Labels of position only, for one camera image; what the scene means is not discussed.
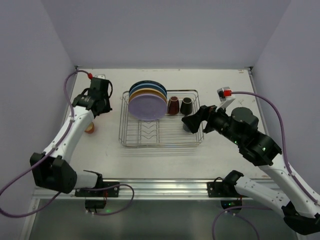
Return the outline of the black cup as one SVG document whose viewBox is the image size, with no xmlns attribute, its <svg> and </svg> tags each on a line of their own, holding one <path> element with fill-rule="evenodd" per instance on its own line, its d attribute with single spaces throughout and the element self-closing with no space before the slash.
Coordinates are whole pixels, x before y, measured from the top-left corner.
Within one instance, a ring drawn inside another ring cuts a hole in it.
<svg viewBox="0 0 320 240">
<path fill-rule="evenodd" d="M 185 97 L 180 106 L 180 113 L 183 115 L 190 115 L 193 112 L 192 99 Z"/>
</svg>

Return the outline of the pink dotted mug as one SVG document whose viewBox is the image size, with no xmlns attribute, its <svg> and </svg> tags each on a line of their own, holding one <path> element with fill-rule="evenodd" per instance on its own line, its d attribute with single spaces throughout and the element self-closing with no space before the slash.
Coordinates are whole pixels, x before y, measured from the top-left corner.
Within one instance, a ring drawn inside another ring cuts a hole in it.
<svg viewBox="0 0 320 240">
<path fill-rule="evenodd" d="M 95 124 L 91 122 L 84 132 L 87 134 L 92 134 L 94 131 L 95 131 Z"/>
</svg>

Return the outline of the dark blue mug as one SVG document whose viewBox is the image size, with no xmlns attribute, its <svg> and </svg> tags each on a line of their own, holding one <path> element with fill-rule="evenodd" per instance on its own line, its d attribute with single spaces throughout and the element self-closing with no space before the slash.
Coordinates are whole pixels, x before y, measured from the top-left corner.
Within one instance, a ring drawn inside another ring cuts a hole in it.
<svg viewBox="0 0 320 240">
<path fill-rule="evenodd" d="M 186 132 L 188 132 L 188 133 L 191 132 L 190 129 L 189 129 L 186 125 L 183 125 L 182 128 L 183 128 Z"/>
</svg>

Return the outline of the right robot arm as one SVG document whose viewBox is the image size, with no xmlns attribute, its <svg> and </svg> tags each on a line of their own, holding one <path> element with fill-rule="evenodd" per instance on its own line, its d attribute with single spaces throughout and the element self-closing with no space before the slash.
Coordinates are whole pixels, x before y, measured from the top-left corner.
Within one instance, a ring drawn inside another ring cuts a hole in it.
<svg viewBox="0 0 320 240">
<path fill-rule="evenodd" d="M 275 211 L 301 235 L 320 231 L 320 207 L 312 200 L 319 198 L 319 194 L 292 167 L 285 165 L 282 149 L 271 137 L 258 130 L 259 119 L 250 109 L 237 107 L 227 115 L 224 109 L 215 105 L 203 105 L 195 114 L 181 120 L 193 134 L 206 121 L 204 133 L 217 131 L 234 143 L 242 157 L 265 172 L 280 191 L 261 185 L 235 170 L 223 180 L 227 189 Z"/>
</svg>

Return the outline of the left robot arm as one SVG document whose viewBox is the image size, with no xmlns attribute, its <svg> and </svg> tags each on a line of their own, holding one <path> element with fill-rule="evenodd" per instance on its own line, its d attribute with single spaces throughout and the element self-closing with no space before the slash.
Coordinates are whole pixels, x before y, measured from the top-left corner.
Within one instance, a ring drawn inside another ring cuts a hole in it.
<svg viewBox="0 0 320 240">
<path fill-rule="evenodd" d="M 111 110 L 108 96 L 79 94 L 54 140 L 41 153 L 33 153 L 30 157 L 35 185 L 65 194 L 77 189 L 95 191 L 102 188 L 102 174 L 91 170 L 78 173 L 70 161 L 80 138 L 94 118 Z"/>
</svg>

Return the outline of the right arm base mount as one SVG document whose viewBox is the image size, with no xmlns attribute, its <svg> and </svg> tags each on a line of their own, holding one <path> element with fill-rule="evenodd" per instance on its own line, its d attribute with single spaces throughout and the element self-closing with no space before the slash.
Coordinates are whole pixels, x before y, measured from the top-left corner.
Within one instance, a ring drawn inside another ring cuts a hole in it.
<svg viewBox="0 0 320 240">
<path fill-rule="evenodd" d="M 239 207 L 243 205 L 242 196 L 236 192 L 233 185 L 227 183 L 222 177 L 206 183 L 209 198 L 219 198 L 223 209 Z"/>
</svg>

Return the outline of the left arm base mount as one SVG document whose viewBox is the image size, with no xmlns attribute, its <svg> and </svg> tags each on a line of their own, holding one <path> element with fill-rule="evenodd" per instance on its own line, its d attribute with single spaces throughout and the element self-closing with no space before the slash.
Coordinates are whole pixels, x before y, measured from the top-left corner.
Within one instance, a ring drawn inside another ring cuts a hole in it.
<svg viewBox="0 0 320 240">
<path fill-rule="evenodd" d="M 95 188 L 77 189 L 74 196 L 77 198 L 85 198 L 84 207 L 88 211 L 97 212 L 102 210 L 107 204 L 107 198 L 117 198 L 119 196 L 118 181 L 102 181 Z"/>
</svg>

